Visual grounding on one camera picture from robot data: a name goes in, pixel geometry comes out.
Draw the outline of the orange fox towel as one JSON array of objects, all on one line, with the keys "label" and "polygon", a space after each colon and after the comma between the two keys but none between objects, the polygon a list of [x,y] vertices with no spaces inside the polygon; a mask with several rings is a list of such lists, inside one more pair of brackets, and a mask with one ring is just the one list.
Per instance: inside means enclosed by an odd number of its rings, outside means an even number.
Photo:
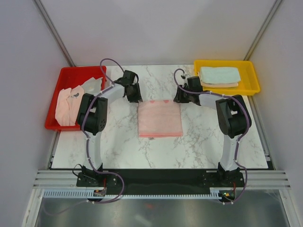
[{"label": "orange fox towel", "polygon": [[204,87],[231,88],[237,87],[241,78],[238,74],[199,74],[201,84]]}]

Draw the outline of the pink patterned towel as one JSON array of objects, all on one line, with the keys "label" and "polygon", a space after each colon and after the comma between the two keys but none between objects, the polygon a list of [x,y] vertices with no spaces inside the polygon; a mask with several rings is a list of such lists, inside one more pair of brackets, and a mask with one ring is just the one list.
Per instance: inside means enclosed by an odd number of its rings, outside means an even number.
[{"label": "pink patterned towel", "polygon": [[139,103],[138,133],[140,138],[183,136],[180,105],[172,100]]}]

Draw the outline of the mint green towel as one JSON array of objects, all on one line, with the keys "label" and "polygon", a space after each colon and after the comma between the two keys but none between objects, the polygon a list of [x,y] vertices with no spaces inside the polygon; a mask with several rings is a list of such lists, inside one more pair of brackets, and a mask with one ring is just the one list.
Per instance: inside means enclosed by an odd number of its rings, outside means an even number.
[{"label": "mint green towel", "polygon": [[240,73],[235,67],[201,67],[200,77],[207,84],[230,84],[241,80]]}]

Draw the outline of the grey towel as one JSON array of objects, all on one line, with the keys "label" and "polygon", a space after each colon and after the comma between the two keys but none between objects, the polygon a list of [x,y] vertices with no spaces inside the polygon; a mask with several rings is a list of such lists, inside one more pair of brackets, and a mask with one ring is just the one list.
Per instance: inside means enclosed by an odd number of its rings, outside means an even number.
[{"label": "grey towel", "polygon": [[88,79],[85,81],[81,87],[84,89],[86,93],[89,94],[94,94],[94,93],[99,93],[103,88],[103,82],[102,82],[102,77],[95,79],[94,77]]}]

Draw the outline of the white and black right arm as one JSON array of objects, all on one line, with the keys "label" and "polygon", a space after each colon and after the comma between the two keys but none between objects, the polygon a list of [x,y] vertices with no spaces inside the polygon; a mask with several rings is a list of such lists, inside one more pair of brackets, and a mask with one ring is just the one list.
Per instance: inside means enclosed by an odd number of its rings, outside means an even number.
[{"label": "white and black right arm", "polygon": [[217,113],[218,125],[224,135],[223,154],[218,163],[216,180],[221,186],[228,186],[234,180],[231,172],[244,168],[237,156],[240,140],[251,127],[251,117],[241,95],[227,96],[211,91],[190,91],[178,85],[174,98],[176,103],[194,103],[212,108]]}]

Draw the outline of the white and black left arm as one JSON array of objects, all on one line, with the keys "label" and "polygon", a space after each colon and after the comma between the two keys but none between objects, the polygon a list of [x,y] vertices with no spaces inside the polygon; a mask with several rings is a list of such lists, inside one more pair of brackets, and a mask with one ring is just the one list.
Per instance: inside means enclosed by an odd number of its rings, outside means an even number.
[{"label": "white and black left arm", "polygon": [[141,102],[143,99],[139,83],[119,79],[95,95],[85,93],[82,97],[77,123],[86,137],[84,166],[92,170],[87,176],[87,181],[92,186],[100,186],[104,180],[100,152],[101,135],[107,124],[108,107],[114,101],[124,97],[130,103]]}]

